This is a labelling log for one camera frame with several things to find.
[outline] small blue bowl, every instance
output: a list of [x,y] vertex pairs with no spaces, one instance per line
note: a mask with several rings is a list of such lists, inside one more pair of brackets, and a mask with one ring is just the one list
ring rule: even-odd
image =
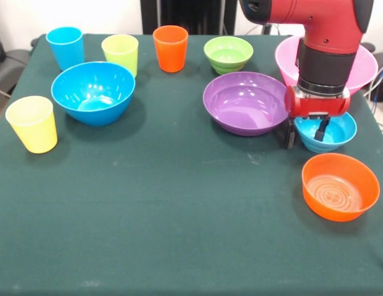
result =
[[132,73],[108,62],[73,66],[51,85],[54,100],[74,119],[91,126],[108,125],[118,119],[134,90]]
[[320,119],[295,119],[295,127],[303,144],[316,153],[333,151],[348,143],[357,133],[356,121],[349,113],[345,113],[342,116],[332,117],[327,125],[323,141],[317,141],[315,134],[320,123]]

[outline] bowl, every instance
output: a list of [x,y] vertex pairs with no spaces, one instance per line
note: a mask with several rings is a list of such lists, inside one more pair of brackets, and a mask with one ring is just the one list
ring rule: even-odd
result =
[[135,78],[109,62],[88,62],[63,71],[51,85],[54,100],[74,119],[91,126],[113,123],[126,110]]
[[253,46],[242,38],[221,36],[206,42],[204,52],[221,75],[241,70],[252,57]]
[[337,153],[319,154],[302,169],[303,196],[319,216],[351,221],[369,210],[380,194],[375,174],[359,160]]
[[[286,86],[297,85],[299,69],[295,65],[300,37],[293,36],[282,41],[276,48],[275,59]],[[374,56],[363,46],[359,46],[346,87],[350,95],[370,83],[377,74]]]
[[204,91],[204,106],[226,131],[258,136],[282,123],[286,87],[278,80],[255,72],[233,72],[212,80]]
[[298,117],[294,120],[294,123],[305,147],[316,153],[333,151],[351,141],[357,133],[356,121],[349,113],[331,117],[323,141],[315,140],[315,134],[320,126],[321,119]]

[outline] dark green cloth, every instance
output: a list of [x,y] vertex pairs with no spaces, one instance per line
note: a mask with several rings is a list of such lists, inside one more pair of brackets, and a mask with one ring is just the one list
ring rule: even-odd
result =
[[[85,35],[86,60],[104,60],[104,35]],[[190,36],[185,68],[159,69],[138,36],[137,87],[112,125],[85,126],[57,105],[59,142],[27,152],[0,121],[0,295],[383,295],[383,136],[352,98],[354,140],[338,152],[365,162],[381,198],[359,219],[334,223],[302,196],[314,154],[283,148],[283,132],[242,138],[202,104],[216,75],[212,36]],[[247,36],[244,70],[282,80],[282,37]],[[60,73],[41,38],[13,96],[51,98]]]

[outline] orange bowl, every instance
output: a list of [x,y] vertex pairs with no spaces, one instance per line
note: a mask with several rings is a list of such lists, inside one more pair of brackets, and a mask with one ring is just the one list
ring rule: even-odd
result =
[[337,153],[320,154],[302,169],[303,197],[319,216],[351,221],[369,210],[380,194],[375,174],[359,160]]

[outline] lime green cup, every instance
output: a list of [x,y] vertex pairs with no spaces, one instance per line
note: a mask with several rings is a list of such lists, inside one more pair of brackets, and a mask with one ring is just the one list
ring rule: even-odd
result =
[[138,40],[131,35],[112,35],[103,40],[106,61],[127,68],[136,77],[138,72]]
[[241,70],[252,57],[253,46],[242,38],[221,36],[206,42],[204,52],[221,75]]

